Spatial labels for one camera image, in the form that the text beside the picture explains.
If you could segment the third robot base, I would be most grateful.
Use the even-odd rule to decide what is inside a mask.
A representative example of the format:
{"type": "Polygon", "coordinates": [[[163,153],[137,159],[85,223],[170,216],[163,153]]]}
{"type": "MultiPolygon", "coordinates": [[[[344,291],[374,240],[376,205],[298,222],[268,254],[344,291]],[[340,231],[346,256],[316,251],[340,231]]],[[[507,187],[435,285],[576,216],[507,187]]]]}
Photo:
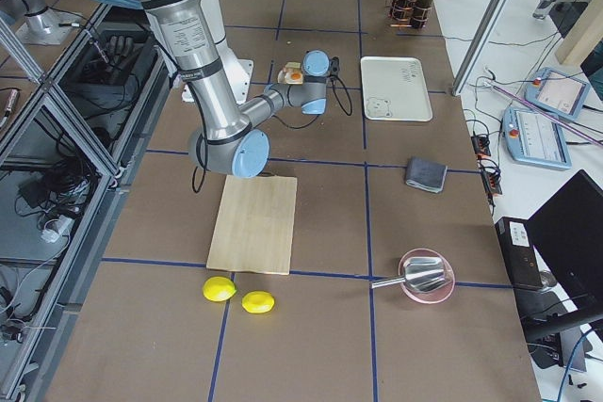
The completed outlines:
{"type": "Polygon", "coordinates": [[[24,44],[60,45],[78,17],[54,11],[45,0],[1,0],[1,19],[8,25],[24,20],[16,36],[24,44]]]}

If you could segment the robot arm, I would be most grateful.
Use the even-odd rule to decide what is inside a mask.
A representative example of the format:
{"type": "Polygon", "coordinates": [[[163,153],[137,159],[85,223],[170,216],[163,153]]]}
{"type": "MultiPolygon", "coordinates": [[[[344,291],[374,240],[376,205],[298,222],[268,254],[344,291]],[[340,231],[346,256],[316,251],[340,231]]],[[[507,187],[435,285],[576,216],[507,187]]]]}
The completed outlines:
{"type": "Polygon", "coordinates": [[[189,155],[204,169],[239,178],[258,175],[269,157],[269,138],[258,126],[284,107],[307,115],[326,108],[330,59],[320,51],[302,61],[302,81],[272,84],[239,104],[232,83],[243,69],[225,40],[219,0],[95,0],[122,8],[142,9],[157,39],[172,58],[203,116],[203,126],[189,141],[189,155]]]}

